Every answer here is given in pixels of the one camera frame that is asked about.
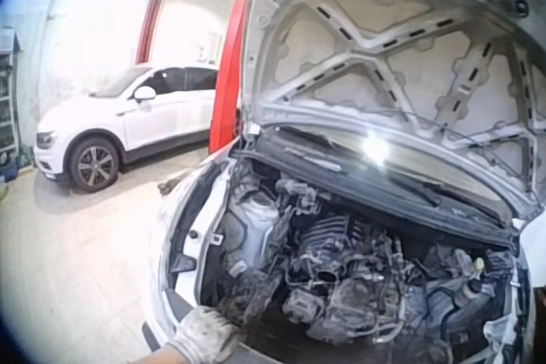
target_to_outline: work glove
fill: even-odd
[[[215,309],[200,306],[183,318],[168,344],[188,364],[214,364],[227,360],[240,341],[241,334],[235,325]]]

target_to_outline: coolant reservoir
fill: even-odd
[[[227,268],[237,276],[249,267],[261,269],[267,264],[265,250],[270,232],[279,220],[275,201],[263,192],[232,200],[221,228]]]

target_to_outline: engine bay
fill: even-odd
[[[464,361],[487,346],[485,324],[506,313],[509,251],[394,229],[319,188],[254,168],[232,177],[213,253],[222,273],[203,303],[276,341],[294,343],[297,333],[430,363]]]

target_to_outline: car door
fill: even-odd
[[[185,81],[184,69],[173,67],[154,72],[140,84],[139,87],[154,89],[156,96],[153,100],[140,102],[132,96],[127,101],[124,115],[128,150],[168,140],[184,132],[181,117],[190,111],[183,91]]]
[[[217,74],[217,70],[210,68],[188,68],[187,93],[194,102],[199,130],[211,128]]]

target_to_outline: side mirror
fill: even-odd
[[[140,87],[135,91],[135,100],[140,103],[146,100],[153,100],[155,98],[155,90],[148,86]]]

